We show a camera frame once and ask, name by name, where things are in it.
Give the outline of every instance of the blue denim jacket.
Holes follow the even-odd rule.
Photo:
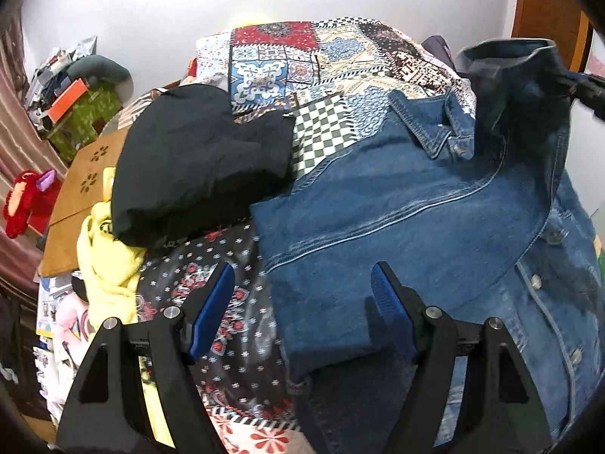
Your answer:
[[[427,305],[500,317],[554,438],[601,373],[603,292],[594,230],[564,171],[569,75],[554,44],[467,50],[476,120],[455,95],[393,91],[380,131],[252,206],[295,408],[318,453],[379,452],[413,367],[392,351],[370,289],[387,261]],[[459,360],[439,442],[464,386]]]

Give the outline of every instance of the red plush toy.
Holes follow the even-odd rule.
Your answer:
[[[14,239],[25,233],[27,226],[43,234],[53,212],[61,181],[54,169],[38,174],[24,171],[14,180],[13,191],[6,197],[2,215],[6,220],[6,235]]]

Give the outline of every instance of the curtain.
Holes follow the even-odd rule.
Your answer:
[[[53,148],[38,138],[21,104],[20,97],[27,88],[23,69],[23,33],[20,15],[17,15],[0,40],[0,203],[4,203],[14,179],[22,171],[56,169],[61,178],[66,172],[65,165]],[[9,239],[4,232],[2,219],[0,283],[8,281],[35,299],[37,284],[33,278],[42,253],[34,244],[34,238],[26,235]]]

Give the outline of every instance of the checkered pattern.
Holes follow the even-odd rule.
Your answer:
[[[292,164],[296,179],[310,173],[328,155],[357,141],[349,110],[341,98],[326,96],[293,111]]]
[[[313,26],[316,29],[334,29],[336,27],[343,27],[351,24],[365,23],[365,22],[377,22],[373,19],[365,19],[364,17],[338,17],[336,19],[326,19],[313,22]]]

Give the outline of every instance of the patterned bedspread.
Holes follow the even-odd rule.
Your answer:
[[[467,112],[475,109],[468,81],[399,31],[357,17],[257,25],[199,39],[189,74],[184,84],[229,92],[237,122],[274,109],[293,114],[297,177],[376,133],[393,89],[421,98],[451,88]],[[139,114],[148,103],[144,96],[132,110]],[[119,122],[129,123],[125,117]],[[313,452],[290,408],[252,221],[147,254],[137,294],[139,319],[181,305],[205,284],[219,259],[234,267],[236,290],[211,351],[192,368],[217,431],[232,454]]]

